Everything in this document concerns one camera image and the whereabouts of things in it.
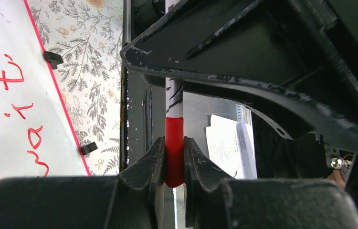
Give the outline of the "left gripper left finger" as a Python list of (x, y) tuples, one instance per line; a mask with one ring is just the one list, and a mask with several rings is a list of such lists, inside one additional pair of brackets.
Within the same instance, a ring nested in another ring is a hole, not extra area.
[(0, 180), (0, 229), (158, 229), (164, 138), (116, 176)]

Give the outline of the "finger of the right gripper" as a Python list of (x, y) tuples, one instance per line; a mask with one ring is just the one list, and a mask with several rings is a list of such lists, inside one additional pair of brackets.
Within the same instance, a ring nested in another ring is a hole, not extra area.
[(150, 84), (244, 104), (285, 139), (358, 153), (358, 0), (182, 0), (121, 57)]

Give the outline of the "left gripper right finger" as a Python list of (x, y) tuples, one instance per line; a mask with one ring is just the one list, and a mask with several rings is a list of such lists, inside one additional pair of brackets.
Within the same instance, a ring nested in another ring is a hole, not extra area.
[(194, 229), (358, 229), (352, 198), (326, 179), (237, 180), (184, 139), (185, 224)]

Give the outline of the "red marker cap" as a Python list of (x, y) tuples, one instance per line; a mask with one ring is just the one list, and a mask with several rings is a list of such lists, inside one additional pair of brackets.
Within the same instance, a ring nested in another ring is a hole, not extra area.
[(165, 161), (166, 172), (164, 182), (175, 188), (184, 182), (184, 131), (183, 118), (165, 118)]

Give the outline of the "red whiteboard marker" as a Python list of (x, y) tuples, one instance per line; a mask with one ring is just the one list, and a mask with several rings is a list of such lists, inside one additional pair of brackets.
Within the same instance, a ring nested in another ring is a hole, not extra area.
[(168, 118), (183, 117), (183, 81), (173, 78), (165, 79), (165, 110)]

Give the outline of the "pink framed whiteboard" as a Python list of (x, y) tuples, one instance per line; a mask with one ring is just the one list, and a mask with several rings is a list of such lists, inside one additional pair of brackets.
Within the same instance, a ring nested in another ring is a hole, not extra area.
[(25, 0), (0, 0), (0, 179), (88, 176)]

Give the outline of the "person's hand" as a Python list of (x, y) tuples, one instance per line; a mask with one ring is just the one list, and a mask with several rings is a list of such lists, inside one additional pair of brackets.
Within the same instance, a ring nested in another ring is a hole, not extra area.
[(335, 182), (342, 189), (346, 187), (346, 182), (340, 169), (334, 169), (333, 172), (327, 177), (327, 179)]

